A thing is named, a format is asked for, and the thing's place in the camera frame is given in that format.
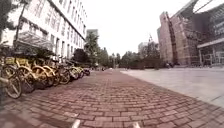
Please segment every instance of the brick pavement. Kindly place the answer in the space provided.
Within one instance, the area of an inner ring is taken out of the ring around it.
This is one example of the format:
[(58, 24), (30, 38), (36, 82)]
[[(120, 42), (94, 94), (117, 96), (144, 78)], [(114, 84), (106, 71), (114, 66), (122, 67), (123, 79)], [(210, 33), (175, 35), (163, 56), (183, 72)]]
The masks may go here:
[(117, 71), (6, 99), (0, 128), (224, 128), (224, 109)]

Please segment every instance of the street lamp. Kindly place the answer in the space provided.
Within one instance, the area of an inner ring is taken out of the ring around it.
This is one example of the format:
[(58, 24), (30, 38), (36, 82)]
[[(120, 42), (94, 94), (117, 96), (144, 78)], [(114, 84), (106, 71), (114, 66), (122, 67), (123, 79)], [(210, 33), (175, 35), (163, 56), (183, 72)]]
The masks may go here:
[(18, 25), (16, 27), (16, 39), (15, 41), (18, 40), (18, 35), (19, 35), (19, 28), (20, 28), (20, 25), (21, 25), (21, 19), (22, 19), (22, 16), (23, 16), (23, 13), (24, 13), (24, 10), (26, 8), (26, 6), (29, 4), (30, 0), (21, 0), (21, 4), (23, 4), (23, 9), (22, 9), (22, 12), (19, 16), (19, 21), (18, 21)]

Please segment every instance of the green foliage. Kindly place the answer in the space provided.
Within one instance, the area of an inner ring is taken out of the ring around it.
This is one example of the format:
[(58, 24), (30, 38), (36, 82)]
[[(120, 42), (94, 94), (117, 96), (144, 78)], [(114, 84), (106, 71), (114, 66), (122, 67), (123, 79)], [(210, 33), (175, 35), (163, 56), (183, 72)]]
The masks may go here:
[(126, 52), (120, 61), (121, 68), (144, 69), (161, 67), (158, 44), (151, 42), (140, 53)]
[(109, 56), (108, 56), (108, 53), (107, 53), (107, 49), (105, 47), (103, 49), (100, 49), (98, 57), (99, 57), (99, 64), (107, 67), (108, 63), (109, 63)]
[(88, 63), (89, 57), (83, 49), (76, 49), (71, 60), (80, 62), (80, 63)]
[(15, 11), (20, 5), (20, 0), (17, 4), (14, 4), (12, 0), (0, 0), (0, 41), (2, 37), (2, 32), (8, 28), (10, 30), (15, 30), (16, 26), (13, 26), (13, 22), (8, 21), (8, 14)]
[(93, 33), (90, 33), (86, 37), (86, 45), (85, 45), (85, 51), (87, 55), (89, 56), (90, 62), (92, 66), (97, 63), (98, 61), (98, 54), (99, 54), (99, 46), (97, 43), (98, 36), (94, 35)]

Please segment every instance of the brick building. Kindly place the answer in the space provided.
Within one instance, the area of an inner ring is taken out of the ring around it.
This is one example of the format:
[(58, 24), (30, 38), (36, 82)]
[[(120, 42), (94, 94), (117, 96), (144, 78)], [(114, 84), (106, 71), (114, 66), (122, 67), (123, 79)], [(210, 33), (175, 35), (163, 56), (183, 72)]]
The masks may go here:
[(172, 17), (167, 12), (161, 14), (158, 38), (165, 62), (188, 66), (224, 63), (224, 4), (195, 13), (198, 1), (191, 0)]

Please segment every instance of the white building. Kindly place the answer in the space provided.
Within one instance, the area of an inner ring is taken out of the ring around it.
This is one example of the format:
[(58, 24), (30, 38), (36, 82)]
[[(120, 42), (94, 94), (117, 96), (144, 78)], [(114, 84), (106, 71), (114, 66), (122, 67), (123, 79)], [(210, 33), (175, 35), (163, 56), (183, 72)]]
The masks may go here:
[[(18, 19), (21, 8), (16, 13), (9, 16)], [(28, 43), (34, 44), (48, 40), (54, 44), (53, 52), (70, 58), (75, 49), (84, 48), (86, 20), (81, 0), (32, 0), (24, 11), (19, 38), (26, 41), (31, 38), (28, 41), (34, 42)], [(6, 30), (3, 41), (13, 44), (15, 34), (15, 31)]]

